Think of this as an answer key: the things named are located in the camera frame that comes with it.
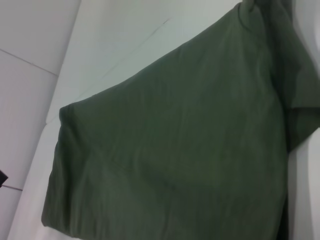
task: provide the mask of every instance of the white tile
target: white tile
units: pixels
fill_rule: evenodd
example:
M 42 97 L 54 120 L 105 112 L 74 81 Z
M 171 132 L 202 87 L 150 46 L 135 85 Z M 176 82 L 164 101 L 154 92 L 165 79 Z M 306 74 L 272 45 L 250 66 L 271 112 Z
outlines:
M 0 188 L 0 240 L 6 240 L 15 216 L 21 191 Z
M 56 75 L 80 0 L 0 0 L 0 49 Z
M 0 169 L 22 189 L 57 76 L 0 51 Z

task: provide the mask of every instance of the tile grout line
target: tile grout line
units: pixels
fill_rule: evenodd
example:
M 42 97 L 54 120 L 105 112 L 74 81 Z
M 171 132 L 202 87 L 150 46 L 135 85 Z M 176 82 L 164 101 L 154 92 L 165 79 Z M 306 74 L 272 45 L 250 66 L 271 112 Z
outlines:
M 41 69 L 41 70 L 43 70 L 43 71 L 46 71 L 46 72 L 49 73 L 49 74 L 53 74 L 53 75 L 59 77 L 59 75 L 57 75 L 57 74 L 55 74 L 55 73 L 53 73 L 53 72 L 51 72 L 51 71 L 48 71 L 48 70 L 46 70 L 46 69 L 44 69 L 44 68 L 42 68 L 42 67 L 40 67 L 40 66 L 37 66 L 37 65 L 35 65 L 34 63 L 31 63 L 31 62 L 29 62 L 29 61 L 27 61 L 27 60 L 24 60 L 24 59 L 21 58 L 21 57 L 18 57 L 18 56 L 16 56 L 16 55 L 13 55 L 13 54 L 11 54 L 10 52 L 7 52 L 7 51 L 5 51 L 5 50 L 3 50 L 3 49 L 1 49 L 1 48 L 0 48 L 0 51 L 3 52 L 3 53 L 5 53 L 5 54 L 9 54 L 10 56 L 15 57 L 15 58 L 17 58 L 17 59 L 19 59 L 19 60 L 22 60 L 22 61 L 24 61 L 25 63 L 28 63 L 28 64 L 30 64 L 30 65 L 38 68 L 38 69 Z
M 7 188 L 7 189 L 18 190 L 18 191 L 21 191 L 21 192 L 23 191 L 22 189 L 17 188 L 17 187 L 13 187 L 13 186 L 1 185 L 1 187 Z

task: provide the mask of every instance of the white surface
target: white surface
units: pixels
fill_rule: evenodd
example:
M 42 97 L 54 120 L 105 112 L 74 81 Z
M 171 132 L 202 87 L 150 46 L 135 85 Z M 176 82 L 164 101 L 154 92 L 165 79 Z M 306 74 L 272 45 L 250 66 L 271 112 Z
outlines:
M 91 86 L 93 94 L 131 77 L 205 30 L 239 1 L 83 0 L 46 122 Z
M 9 177 L 6 185 L 25 184 L 56 82 L 55 75 L 0 51 L 0 169 Z
M 59 128 L 56 118 L 42 132 L 7 240 L 74 239 L 41 223 Z
M 0 188 L 0 240 L 6 240 L 14 219 L 21 191 Z
M 0 0 L 0 49 L 59 75 L 80 0 Z
M 293 2 L 293 24 L 320 73 L 320 0 Z
M 320 129 L 290 154 L 290 240 L 320 240 Z

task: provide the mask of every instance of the dark object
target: dark object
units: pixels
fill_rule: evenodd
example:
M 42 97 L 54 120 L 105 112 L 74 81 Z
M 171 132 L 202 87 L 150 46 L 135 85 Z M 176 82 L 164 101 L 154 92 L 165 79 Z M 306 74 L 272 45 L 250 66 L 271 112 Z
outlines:
M 5 175 L 1 170 L 0 170 L 0 188 L 2 187 L 2 184 L 8 179 L 7 175 Z

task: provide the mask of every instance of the olive green fabric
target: olive green fabric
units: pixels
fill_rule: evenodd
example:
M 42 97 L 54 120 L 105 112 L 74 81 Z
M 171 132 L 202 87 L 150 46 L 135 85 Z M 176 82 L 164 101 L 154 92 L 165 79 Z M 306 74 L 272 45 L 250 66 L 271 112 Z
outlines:
M 288 151 L 320 126 L 318 77 L 286 9 L 246 0 L 62 108 L 43 224 L 85 240 L 275 240 Z

